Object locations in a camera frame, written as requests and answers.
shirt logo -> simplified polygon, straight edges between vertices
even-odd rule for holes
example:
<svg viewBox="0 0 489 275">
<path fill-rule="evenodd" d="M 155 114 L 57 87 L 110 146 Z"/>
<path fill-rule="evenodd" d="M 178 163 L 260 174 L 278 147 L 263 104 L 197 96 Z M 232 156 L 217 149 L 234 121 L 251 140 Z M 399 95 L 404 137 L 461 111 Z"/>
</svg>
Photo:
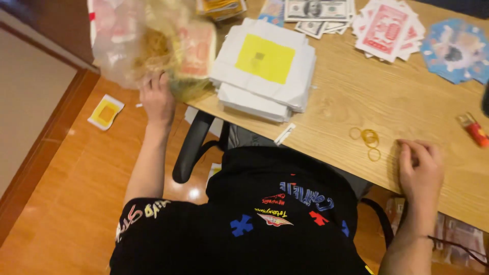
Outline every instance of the shirt logo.
<svg viewBox="0 0 489 275">
<path fill-rule="evenodd" d="M 262 215 L 262 214 L 258 214 L 258 213 L 256 213 L 256 214 L 258 216 L 262 217 L 264 220 L 266 220 L 267 225 L 269 225 L 269 226 L 279 227 L 281 225 L 293 225 L 291 222 L 287 221 L 284 218 L 274 217 L 274 216 L 270 216 L 270 215 Z"/>
</svg>

plastic bag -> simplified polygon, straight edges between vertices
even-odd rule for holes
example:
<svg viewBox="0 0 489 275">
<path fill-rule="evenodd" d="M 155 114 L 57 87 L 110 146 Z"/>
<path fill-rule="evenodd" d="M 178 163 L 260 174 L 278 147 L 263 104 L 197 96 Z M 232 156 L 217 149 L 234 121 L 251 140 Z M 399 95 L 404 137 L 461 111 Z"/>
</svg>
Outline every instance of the plastic bag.
<svg viewBox="0 0 489 275">
<path fill-rule="evenodd" d="M 216 30 L 191 0 L 88 0 L 92 51 L 104 77 L 137 89 L 141 78 L 166 71 L 180 101 L 209 83 Z"/>
</svg>

stack of white paper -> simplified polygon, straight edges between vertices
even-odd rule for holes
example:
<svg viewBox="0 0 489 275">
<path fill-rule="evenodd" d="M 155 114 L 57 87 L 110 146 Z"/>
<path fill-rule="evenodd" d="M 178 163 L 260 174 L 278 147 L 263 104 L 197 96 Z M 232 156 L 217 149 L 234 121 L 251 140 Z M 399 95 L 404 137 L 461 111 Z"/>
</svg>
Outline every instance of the stack of white paper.
<svg viewBox="0 0 489 275">
<path fill-rule="evenodd" d="M 246 18 L 230 29 L 210 80 L 225 106 L 284 122 L 305 111 L 315 61 L 304 34 Z"/>
</svg>

person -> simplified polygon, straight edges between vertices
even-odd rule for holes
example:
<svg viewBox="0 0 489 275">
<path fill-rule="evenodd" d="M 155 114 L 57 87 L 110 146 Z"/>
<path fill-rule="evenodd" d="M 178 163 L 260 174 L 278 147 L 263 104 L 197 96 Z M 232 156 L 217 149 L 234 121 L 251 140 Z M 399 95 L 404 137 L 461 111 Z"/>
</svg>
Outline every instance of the person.
<svg viewBox="0 0 489 275">
<path fill-rule="evenodd" d="M 304 13 L 309 18 L 316 18 L 321 14 L 321 2 L 317 0 L 310 0 L 304 5 Z"/>
<path fill-rule="evenodd" d="M 163 199 L 166 142 L 175 100 L 168 78 L 140 89 L 146 135 L 124 198 L 111 274 L 372 274 L 356 252 L 358 197 L 323 163 L 289 148 L 227 150 L 208 203 Z M 431 272 L 443 182 L 439 149 L 399 140 L 400 184 L 410 207 L 379 274 Z"/>
</svg>

red lighter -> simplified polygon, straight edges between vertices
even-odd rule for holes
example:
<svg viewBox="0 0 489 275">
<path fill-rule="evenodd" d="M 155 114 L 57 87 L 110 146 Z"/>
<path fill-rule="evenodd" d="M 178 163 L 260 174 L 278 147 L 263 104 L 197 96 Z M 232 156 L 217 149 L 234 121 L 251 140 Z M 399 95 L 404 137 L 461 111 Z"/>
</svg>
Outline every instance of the red lighter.
<svg viewBox="0 0 489 275">
<path fill-rule="evenodd" d="M 488 135 L 482 130 L 481 125 L 477 123 L 472 114 L 465 113 L 464 115 L 459 115 L 457 119 L 480 147 L 489 147 Z"/>
</svg>

